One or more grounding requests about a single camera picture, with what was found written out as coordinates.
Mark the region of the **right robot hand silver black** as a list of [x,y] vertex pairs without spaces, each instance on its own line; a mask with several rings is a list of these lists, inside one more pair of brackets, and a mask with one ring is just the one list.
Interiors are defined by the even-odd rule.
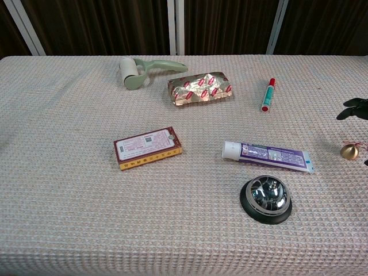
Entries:
[[[349,117],[357,117],[368,121],[368,98],[352,98],[343,103],[345,109],[341,111],[336,119],[341,121]],[[368,143],[344,141],[344,146],[340,150],[340,155],[347,160],[355,160],[359,156],[359,150],[368,152]]]

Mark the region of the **dark pleated curtain panel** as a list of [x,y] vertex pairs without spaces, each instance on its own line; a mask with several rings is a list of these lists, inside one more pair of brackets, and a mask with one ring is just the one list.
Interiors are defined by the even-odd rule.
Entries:
[[279,0],[184,0],[186,55],[265,54]]
[[289,0],[275,55],[368,55],[368,0]]
[[31,55],[3,0],[0,0],[0,60],[7,56]]
[[21,0],[47,55],[169,55],[166,0]]

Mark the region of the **red green marker pen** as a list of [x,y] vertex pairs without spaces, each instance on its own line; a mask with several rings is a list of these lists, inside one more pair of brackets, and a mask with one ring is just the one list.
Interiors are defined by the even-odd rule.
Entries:
[[267,113],[270,110],[273,93],[274,93],[274,86],[275,86],[275,78],[271,78],[269,81],[269,85],[266,89],[266,92],[265,92],[265,95],[262,101],[262,106],[260,109],[264,113]]

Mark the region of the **purple white toothpaste tube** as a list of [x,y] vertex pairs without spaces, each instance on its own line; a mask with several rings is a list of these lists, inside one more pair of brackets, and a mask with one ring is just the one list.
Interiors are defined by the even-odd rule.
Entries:
[[286,168],[305,173],[314,172],[314,166],[307,151],[225,141],[221,156],[237,162]]

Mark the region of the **round black metal object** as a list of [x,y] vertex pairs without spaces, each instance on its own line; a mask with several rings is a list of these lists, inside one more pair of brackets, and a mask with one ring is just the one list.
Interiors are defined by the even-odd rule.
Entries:
[[240,191],[244,211],[262,224],[280,224],[292,212],[292,199],[287,186],[271,175],[261,175],[245,183]]

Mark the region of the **gold foil snack packet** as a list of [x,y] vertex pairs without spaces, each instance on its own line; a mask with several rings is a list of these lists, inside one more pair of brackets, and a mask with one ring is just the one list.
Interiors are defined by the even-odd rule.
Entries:
[[215,101],[232,95],[232,85],[223,72],[171,79],[167,89],[175,106]]

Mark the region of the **green lint roller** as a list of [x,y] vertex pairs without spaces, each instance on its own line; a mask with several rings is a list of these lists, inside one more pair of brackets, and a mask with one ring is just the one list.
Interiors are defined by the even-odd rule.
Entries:
[[169,60],[144,61],[138,58],[124,57],[120,60],[120,71],[122,82],[128,90],[140,88],[146,80],[151,69],[171,70],[175,72],[186,72],[187,66]]

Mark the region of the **beige waffle tablecloth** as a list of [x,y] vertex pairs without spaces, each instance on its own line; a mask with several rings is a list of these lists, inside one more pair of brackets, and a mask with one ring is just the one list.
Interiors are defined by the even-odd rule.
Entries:
[[[177,107],[173,72],[127,90],[119,56],[0,60],[0,275],[368,276],[368,56],[176,56],[231,97]],[[270,110],[261,106],[271,78]],[[173,127],[182,153],[120,170],[114,142]],[[225,141],[309,152],[314,172],[237,162]],[[280,179],[291,215],[262,224],[245,183]]]

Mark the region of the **white frame post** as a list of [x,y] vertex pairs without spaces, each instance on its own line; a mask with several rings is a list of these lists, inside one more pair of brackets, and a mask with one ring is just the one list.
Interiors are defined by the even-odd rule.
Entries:
[[3,2],[31,54],[33,56],[45,56],[45,50],[21,0],[3,0]]
[[185,55],[185,1],[175,0],[177,55]]
[[175,0],[167,0],[167,12],[168,12],[168,33],[169,33],[170,55],[175,56],[177,54],[176,27],[175,27]]
[[289,4],[289,0],[279,0],[277,11],[274,17],[273,27],[270,33],[269,42],[266,49],[267,55],[273,55],[278,41],[279,33],[283,24],[283,19]]

